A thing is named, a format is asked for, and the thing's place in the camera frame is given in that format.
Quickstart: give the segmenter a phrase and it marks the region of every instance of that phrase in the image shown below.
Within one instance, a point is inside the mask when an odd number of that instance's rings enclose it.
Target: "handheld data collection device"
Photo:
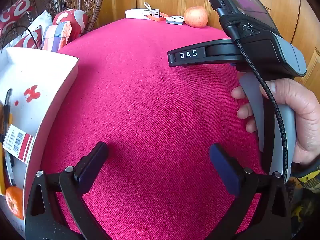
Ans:
[[[259,0],[209,1],[231,39],[171,50],[169,66],[234,63],[245,72],[239,82],[256,120],[262,167],[270,175],[279,171],[287,181],[296,142],[294,111],[275,103],[265,81],[303,77],[307,71],[303,54],[282,38]],[[269,100],[260,93],[260,84]]]
[[[170,66],[234,63],[245,72],[239,80],[257,123],[262,166],[268,175],[243,168],[219,144],[209,157],[226,189],[236,198],[205,240],[289,240],[291,212],[285,188],[296,141],[294,112],[278,105],[265,81],[302,77],[306,64],[302,53],[285,41],[259,0],[209,0],[220,24],[231,39],[207,41],[168,52]],[[262,85],[268,98],[259,90]],[[99,142],[89,155],[62,172],[38,171],[29,194],[25,216],[26,239],[112,240],[84,202],[108,157]],[[72,231],[56,192],[62,192],[80,233]],[[248,228],[237,233],[254,195],[260,200]]]

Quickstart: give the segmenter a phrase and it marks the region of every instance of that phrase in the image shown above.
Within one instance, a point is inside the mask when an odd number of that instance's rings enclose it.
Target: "round table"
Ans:
[[[234,199],[209,160],[213,143],[263,173],[257,135],[236,117],[245,100],[230,96],[239,85],[235,68],[168,65],[167,51],[221,38],[223,31],[207,26],[123,19],[61,49],[79,58],[78,77],[53,123],[41,168],[60,172],[106,142],[109,158],[83,198],[113,240],[205,239]]]

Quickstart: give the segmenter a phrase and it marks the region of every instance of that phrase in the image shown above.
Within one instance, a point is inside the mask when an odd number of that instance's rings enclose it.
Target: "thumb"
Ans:
[[[305,116],[317,112],[318,100],[313,92],[306,89],[298,82],[282,78],[266,82],[278,104],[287,104],[298,115]],[[268,98],[260,85],[260,91]]]

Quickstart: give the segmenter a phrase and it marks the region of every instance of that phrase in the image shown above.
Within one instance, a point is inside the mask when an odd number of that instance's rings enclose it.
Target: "barcode label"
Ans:
[[[19,152],[19,147],[21,145],[21,142],[22,142],[22,139],[23,139],[23,134],[18,132],[18,136],[16,138],[16,141],[14,143],[14,147],[13,147],[13,150],[18,153]]]
[[[19,160],[28,163],[33,142],[33,136],[11,124],[5,135],[3,148]]]

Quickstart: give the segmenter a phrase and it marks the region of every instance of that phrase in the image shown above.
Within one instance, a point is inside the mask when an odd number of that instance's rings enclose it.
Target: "white power bank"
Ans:
[[[130,19],[150,20],[149,18],[147,18],[147,15],[159,18],[159,13],[159,9],[153,9],[151,11],[149,9],[136,8],[125,11],[125,17]]]

